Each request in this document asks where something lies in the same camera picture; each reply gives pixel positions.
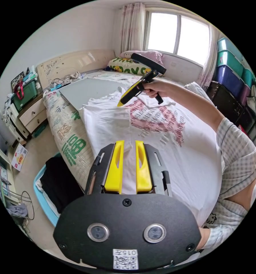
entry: window frame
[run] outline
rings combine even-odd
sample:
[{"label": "window frame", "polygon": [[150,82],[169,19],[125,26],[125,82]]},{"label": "window frame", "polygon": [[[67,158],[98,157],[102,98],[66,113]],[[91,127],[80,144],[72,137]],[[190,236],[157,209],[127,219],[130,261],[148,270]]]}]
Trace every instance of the window frame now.
[{"label": "window frame", "polygon": [[147,10],[146,14],[145,14],[144,38],[143,38],[143,50],[144,51],[151,51],[151,50],[158,51],[157,49],[149,49],[147,46],[148,42],[149,42],[149,37],[150,37],[150,25],[151,25],[152,13],[166,13],[166,14],[173,14],[173,15],[177,16],[177,30],[176,30],[176,40],[175,40],[175,45],[174,45],[174,52],[173,53],[165,52],[165,51],[159,51],[159,52],[166,54],[166,55],[170,55],[170,56],[174,56],[174,57],[186,60],[188,62],[191,62],[191,63],[203,68],[203,65],[177,54],[178,47],[179,47],[179,41],[180,41],[180,32],[181,32],[181,17],[188,18],[190,20],[193,20],[197,23],[203,24],[208,27],[209,27],[209,25],[207,23],[204,23],[201,20],[197,20],[196,18],[194,18],[193,16],[190,16],[189,14],[185,15],[185,14],[179,13],[177,11],[155,11],[155,10],[148,11]]}]

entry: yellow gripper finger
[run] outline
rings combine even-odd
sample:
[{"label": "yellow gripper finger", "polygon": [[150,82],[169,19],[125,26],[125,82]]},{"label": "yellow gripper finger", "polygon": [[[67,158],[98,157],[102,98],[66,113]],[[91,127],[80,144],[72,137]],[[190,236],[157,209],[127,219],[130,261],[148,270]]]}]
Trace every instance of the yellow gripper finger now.
[{"label": "yellow gripper finger", "polygon": [[104,184],[106,192],[121,194],[123,172],[124,141],[117,141],[109,166],[107,178]]},{"label": "yellow gripper finger", "polygon": [[148,160],[142,141],[136,141],[136,189],[140,192],[150,192],[152,190],[152,181],[149,171]]}]

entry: window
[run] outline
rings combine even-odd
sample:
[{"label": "window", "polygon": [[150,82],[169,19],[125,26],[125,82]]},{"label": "window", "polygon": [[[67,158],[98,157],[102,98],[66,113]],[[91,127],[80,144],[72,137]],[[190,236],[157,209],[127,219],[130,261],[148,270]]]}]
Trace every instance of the window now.
[{"label": "window", "polygon": [[178,55],[204,65],[209,50],[208,25],[183,15],[147,13],[145,50]]}]

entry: person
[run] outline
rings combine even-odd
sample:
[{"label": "person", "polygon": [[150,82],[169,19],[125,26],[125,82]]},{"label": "person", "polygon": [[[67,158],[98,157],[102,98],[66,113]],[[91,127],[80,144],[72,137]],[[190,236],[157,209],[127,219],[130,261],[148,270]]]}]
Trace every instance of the person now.
[{"label": "person", "polygon": [[186,88],[155,79],[143,84],[144,92],[155,98],[170,97],[216,132],[216,142],[225,162],[217,203],[205,224],[199,228],[201,240],[196,250],[216,248],[241,223],[256,198],[256,147],[208,100]]}]

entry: curtain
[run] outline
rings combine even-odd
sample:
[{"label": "curtain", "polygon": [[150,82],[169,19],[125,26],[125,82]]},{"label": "curtain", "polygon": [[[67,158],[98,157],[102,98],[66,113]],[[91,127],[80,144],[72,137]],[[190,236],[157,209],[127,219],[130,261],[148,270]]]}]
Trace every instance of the curtain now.
[{"label": "curtain", "polygon": [[129,4],[122,8],[120,52],[143,50],[145,5]]},{"label": "curtain", "polygon": [[212,81],[217,62],[217,41],[220,39],[221,33],[220,31],[214,27],[213,25],[209,25],[209,33],[210,33],[210,42],[209,42],[209,51],[208,57],[204,64],[203,70],[197,80],[197,83],[204,89],[210,86]]}]

